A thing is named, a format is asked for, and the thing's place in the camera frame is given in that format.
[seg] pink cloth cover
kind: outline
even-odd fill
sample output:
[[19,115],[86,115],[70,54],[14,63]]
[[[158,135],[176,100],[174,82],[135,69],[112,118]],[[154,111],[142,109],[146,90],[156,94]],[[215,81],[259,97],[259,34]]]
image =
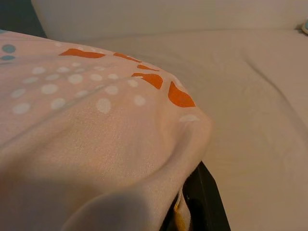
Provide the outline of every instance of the pink cloth cover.
[[212,127],[175,76],[13,32],[0,47],[0,230],[158,230]]

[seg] orange pattern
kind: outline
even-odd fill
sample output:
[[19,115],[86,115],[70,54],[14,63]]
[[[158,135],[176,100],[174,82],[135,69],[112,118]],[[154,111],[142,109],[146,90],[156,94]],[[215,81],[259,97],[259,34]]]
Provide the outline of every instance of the orange pattern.
[[172,81],[169,88],[168,97],[171,102],[179,107],[195,107],[192,98],[185,92],[180,91]]
[[142,70],[159,71],[159,70],[151,69],[151,68],[144,66],[144,65],[141,65],[141,64],[138,65],[137,68],[142,69]]
[[61,53],[60,55],[62,55],[62,56],[66,56],[66,55],[79,56],[79,57],[90,58],[90,59],[98,59],[98,58],[102,58],[102,57],[105,56],[105,54],[96,53],[96,52],[81,51],[81,50],[74,49],[74,48],[70,48],[67,51],[64,51],[63,53]]
[[121,58],[124,58],[124,59],[128,59],[128,60],[131,60],[131,61],[134,61],[134,62],[137,62],[137,63],[141,63],[141,61],[134,59],[134,58],[131,58],[131,57],[128,57],[127,55],[124,55],[124,54],[121,54],[121,53],[114,53],[114,56],[121,57]]
[[157,74],[144,74],[144,73],[134,73],[132,77],[142,76],[142,79],[156,87],[157,89],[161,89],[163,85],[163,79]]

